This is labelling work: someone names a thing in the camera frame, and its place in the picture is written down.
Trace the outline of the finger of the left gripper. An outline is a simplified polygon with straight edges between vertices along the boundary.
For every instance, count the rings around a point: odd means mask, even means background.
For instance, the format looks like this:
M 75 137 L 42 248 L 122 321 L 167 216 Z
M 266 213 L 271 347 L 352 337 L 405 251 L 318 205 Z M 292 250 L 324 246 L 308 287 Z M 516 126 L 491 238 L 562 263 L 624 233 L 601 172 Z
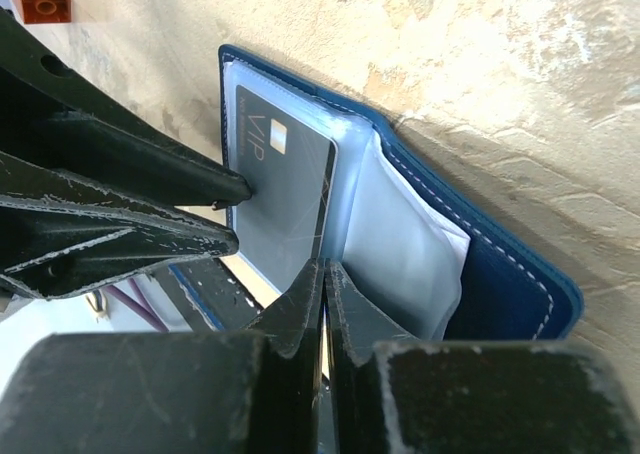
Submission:
M 1 150 L 166 206 L 230 207 L 239 174 L 166 136 L 1 13 Z
M 238 249 L 229 228 L 64 170 L 1 156 L 1 294 L 78 296 Z

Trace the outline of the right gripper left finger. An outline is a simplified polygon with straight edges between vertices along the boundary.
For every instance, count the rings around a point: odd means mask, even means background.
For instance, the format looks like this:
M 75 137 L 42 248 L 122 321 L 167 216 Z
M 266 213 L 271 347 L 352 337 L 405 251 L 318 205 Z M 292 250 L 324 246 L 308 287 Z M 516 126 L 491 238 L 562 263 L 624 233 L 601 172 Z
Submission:
M 315 452 L 324 267 L 241 329 L 41 340 L 2 398 L 2 451 Z

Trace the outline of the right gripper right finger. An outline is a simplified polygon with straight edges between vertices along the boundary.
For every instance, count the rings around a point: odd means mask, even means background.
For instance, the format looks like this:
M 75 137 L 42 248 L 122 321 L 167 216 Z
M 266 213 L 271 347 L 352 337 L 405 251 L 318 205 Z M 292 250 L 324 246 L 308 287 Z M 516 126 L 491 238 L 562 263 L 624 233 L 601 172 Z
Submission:
M 611 364 L 566 341 L 420 340 L 324 270 L 341 453 L 635 453 L 639 418 Z

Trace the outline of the navy blue card holder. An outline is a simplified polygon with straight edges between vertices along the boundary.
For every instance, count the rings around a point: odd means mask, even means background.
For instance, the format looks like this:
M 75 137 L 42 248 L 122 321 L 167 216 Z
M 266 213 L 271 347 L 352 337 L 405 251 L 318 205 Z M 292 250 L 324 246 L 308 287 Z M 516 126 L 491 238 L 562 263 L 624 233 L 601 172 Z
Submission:
M 370 122 L 393 168 L 429 207 L 470 236 L 461 276 L 462 299 L 448 323 L 446 339 L 552 340 L 568 336 L 584 311 L 583 294 L 574 281 L 419 159 L 380 111 L 237 46 L 222 45 L 218 58 L 221 64 L 241 61 L 324 106 Z

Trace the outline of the black VIP card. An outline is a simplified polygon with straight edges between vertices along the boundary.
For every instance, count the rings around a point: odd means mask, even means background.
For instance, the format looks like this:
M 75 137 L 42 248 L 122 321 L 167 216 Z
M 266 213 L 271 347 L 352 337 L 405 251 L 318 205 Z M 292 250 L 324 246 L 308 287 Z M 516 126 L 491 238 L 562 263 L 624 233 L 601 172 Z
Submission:
M 239 253 L 284 292 L 320 252 L 336 145 L 308 104 L 281 107 L 243 85 L 234 94 L 229 165 L 251 190 L 232 214 Z

